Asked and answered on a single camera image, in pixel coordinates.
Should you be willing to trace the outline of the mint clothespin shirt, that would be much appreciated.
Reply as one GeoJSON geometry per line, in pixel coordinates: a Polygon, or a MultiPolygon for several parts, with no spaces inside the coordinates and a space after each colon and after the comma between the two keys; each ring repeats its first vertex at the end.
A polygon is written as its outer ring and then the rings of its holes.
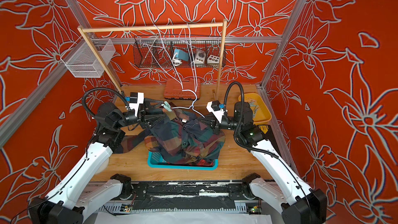
{"type": "Polygon", "coordinates": [[[168,112],[172,112],[172,111],[173,111],[172,107],[170,106],[170,104],[169,104],[167,101],[164,101],[163,104],[162,104],[162,106],[163,106],[163,108],[164,108],[165,110],[167,110],[168,112]]]}

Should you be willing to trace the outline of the dark plaid shirt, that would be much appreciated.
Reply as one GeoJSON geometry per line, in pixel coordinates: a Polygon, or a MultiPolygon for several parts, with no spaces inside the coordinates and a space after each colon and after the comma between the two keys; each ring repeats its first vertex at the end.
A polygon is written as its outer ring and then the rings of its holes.
{"type": "Polygon", "coordinates": [[[139,135],[125,136],[114,152],[128,153],[140,143],[150,152],[158,152],[173,165],[210,167],[219,158],[225,134],[198,120],[196,114],[182,109],[164,111],[165,118],[139,135]]]}

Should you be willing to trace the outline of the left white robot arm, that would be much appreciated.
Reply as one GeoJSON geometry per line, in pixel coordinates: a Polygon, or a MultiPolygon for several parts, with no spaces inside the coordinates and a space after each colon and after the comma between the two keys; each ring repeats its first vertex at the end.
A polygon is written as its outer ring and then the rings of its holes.
{"type": "Polygon", "coordinates": [[[96,129],[85,150],[85,154],[43,199],[37,198],[28,207],[29,217],[34,224],[82,224],[93,213],[113,198],[128,199],[133,194],[131,178],[116,174],[105,185],[88,195],[83,191],[92,177],[121,145],[125,136],[123,127],[139,125],[143,129],[153,128],[165,118],[161,110],[166,103],[148,99],[142,92],[125,97],[111,90],[125,104],[122,112],[112,102],[102,104],[97,113],[92,112],[86,103],[89,94],[104,91],[97,87],[85,92],[81,103],[86,112],[97,123],[96,129]]]}

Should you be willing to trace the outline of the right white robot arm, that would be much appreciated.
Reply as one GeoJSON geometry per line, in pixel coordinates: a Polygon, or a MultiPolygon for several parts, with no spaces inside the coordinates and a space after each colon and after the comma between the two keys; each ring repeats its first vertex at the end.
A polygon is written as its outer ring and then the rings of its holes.
{"type": "Polygon", "coordinates": [[[258,174],[252,173],[243,181],[254,197],[265,201],[276,210],[286,224],[324,224],[326,222],[327,197],[320,189],[313,189],[302,180],[281,158],[272,142],[259,126],[254,124],[250,105],[244,100],[241,83],[229,84],[224,102],[208,102],[209,115],[202,122],[215,134],[221,130],[232,130],[235,143],[249,151],[266,168],[278,185],[267,183],[258,174]],[[240,101],[230,117],[227,100],[233,86],[240,90],[240,101]]]}

